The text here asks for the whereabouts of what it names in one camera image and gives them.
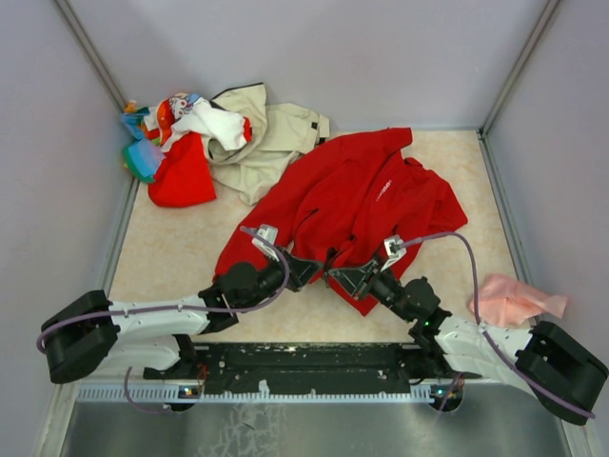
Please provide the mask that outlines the red zip jacket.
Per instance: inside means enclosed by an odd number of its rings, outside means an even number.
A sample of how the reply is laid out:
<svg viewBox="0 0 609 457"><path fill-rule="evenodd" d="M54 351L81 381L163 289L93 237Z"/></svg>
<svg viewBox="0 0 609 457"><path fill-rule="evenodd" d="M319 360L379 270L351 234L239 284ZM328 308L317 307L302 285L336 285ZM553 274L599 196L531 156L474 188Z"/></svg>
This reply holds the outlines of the red zip jacket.
<svg viewBox="0 0 609 457"><path fill-rule="evenodd" d="M215 275L243 262L266 266L244 228L272 226L277 245L294 256L347 268L370 261L392 235L409 241L465 226L467 216L449 183L403 157L411 142L409 128L360 132L298 159L235 229Z"/></svg>

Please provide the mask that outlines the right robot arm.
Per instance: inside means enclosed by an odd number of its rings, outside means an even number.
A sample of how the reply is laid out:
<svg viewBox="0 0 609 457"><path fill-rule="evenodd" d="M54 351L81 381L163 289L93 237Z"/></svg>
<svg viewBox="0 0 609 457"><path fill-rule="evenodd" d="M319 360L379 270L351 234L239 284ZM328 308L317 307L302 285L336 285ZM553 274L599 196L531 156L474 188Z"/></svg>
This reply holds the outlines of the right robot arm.
<svg viewBox="0 0 609 457"><path fill-rule="evenodd" d="M404 284L377 260L358 268L333 268L326 276L349 297L373 298L410 323L409 334L425 351L432 374L478 375L535 396L573 425L593 419L608 368L557 324L500 328L458 318L442 309L426 278Z"/></svg>

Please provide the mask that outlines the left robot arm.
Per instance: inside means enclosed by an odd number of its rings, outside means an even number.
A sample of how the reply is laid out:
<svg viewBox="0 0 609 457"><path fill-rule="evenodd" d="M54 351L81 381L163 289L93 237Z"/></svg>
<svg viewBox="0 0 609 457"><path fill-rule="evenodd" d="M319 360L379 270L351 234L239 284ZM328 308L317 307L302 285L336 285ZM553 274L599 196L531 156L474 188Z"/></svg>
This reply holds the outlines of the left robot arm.
<svg viewBox="0 0 609 457"><path fill-rule="evenodd" d="M237 324L239 315L265 308L284 290L299 291L321 268L290 254L262 269L239 262L209 288L160 302L111 301L103 290L91 290L41 326L36 346L55 385L100 368L152 368L185 378L198 366L190 336Z"/></svg>

